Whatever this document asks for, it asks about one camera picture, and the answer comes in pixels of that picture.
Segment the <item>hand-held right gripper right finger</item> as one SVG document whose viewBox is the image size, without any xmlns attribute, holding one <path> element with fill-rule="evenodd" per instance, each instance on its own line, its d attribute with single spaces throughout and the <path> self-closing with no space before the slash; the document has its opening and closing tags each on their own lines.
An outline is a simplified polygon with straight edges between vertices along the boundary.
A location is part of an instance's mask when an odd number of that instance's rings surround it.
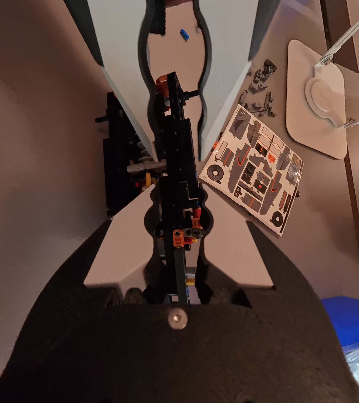
<svg viewBox="0 0 359 403">
<path fill-rule="evenodd" d="M 220 292 L 240 300 L 241 290 L 270 290 L 274 283 L 247 225 L 246 218 L 214 189 L 200 186 L 201 240 L 196 290 L 201 304 Z"/>
</svg>

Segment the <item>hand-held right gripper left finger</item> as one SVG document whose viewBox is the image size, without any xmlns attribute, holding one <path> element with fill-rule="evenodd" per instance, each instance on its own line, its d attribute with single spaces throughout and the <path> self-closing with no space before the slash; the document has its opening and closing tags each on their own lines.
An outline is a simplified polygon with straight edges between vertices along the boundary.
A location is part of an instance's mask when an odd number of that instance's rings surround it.
<svg viewBox="0 0 359 403">
<path fill-rule="evenodd" d="M 111 224 L 84 280 L 87 288 L 112 287 L 120 297 L 147 287 L 145 269 L 152 258 L 153 238 L 145 226 L 152 208 L 152 184 L 111 219 Z"/>
</svg>

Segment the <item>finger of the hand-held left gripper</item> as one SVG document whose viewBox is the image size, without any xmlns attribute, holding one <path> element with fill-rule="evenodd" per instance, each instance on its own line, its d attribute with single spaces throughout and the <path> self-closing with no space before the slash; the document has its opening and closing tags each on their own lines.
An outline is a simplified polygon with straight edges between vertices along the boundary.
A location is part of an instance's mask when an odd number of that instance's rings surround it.
<svg viewBox="0 0 359 403">
<path fill-rule="evenodd" d="M 90 0 L 88 5 L 103 73 L 143 145 L 157 162 L 156 87 L 147 59 L 155 1 Z"/>
<path fill-rule="evenodd" d="M 205 44 L 205 67 L 199 83 L 202 116 L 198 154 L 210 152 L 236 100 L 250 67 L 249 53 L 257 15 L 257 0 L 194 2 Z"/>
</svg>

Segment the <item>black orange lego car chassis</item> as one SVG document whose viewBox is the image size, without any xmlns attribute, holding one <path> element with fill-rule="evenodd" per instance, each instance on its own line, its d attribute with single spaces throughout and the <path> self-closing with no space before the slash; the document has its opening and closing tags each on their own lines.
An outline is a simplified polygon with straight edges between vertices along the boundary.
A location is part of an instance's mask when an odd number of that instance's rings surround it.
<svg viewBox="0 0 359 403">
<path fill-rule="evenodd" d="M 175 295 L 180 303 L 189 303 L 185 251 L 205 233 L 200 222 L 201 191 L 191 123 L 183 111 L 186 101 L 197 95 L 198 90 L 182 90 L 175 72 L 156 80 L 157 151 L 164 167 L 141 168 L 133 173 L 127 170 L 131 161 L 146 164 L 141 153 L 147 150 L 135 150 L 135 141 L 140 138 L 114 92 L 106 95 L 105 115 L 95 119 L 96 123 L 107 121 L 109 129 L 109 137 L 102 141 L 107 215 L 115 217 L 135 200 L 141 185 L 156 183 L 158 206 L 146 213 L 147 228 L 154 241 L 153 253 L 158 246 L 162 246 L 162 252 L 149 263 L 149 284 L 143 294 L 150 304 L 161 304 L 167 298 L 172 302 Z"/>
</svg>

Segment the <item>pile of grey lego pieces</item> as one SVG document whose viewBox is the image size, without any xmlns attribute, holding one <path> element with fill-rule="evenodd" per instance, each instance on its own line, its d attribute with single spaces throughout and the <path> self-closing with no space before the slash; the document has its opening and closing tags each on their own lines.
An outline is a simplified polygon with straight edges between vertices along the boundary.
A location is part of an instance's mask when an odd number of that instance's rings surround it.
<svg viewBox="0 0 359 403">
<path fill-rule="evenodd" d="M 251 67 L 246 75 L 248 86 L 239 96 L 238 104 L 258 117 L 276 117 L 274 95 L 269 87 L 269 79 L 276 70 L 276 65 L 268 58 L 260 67 Z"/>
</svg>

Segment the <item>lego sticker sheet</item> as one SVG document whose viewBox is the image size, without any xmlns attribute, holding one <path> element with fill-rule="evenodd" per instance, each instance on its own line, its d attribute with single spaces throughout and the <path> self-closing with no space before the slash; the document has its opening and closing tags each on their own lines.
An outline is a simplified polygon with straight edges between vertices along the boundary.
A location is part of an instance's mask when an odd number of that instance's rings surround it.
<svg viewBox="0 0 359 403">
<path fill-rule="evenodd" d="M 303 166 L 281 138 L 238 105 L 199 179 L 282 237 Z"/>
</svg>

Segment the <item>blue plastic bin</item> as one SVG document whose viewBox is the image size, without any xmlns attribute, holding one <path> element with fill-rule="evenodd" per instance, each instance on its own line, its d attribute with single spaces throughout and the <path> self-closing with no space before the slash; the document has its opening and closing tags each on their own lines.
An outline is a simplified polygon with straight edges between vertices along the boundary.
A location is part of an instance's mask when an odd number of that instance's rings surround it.
<svg viewBox="0 0 359 403">
<path fill-rule="evenodd" d="M 359 300 L 346 296 L 321 300 L 343 348 L 359 347 Z"/>
</svg>

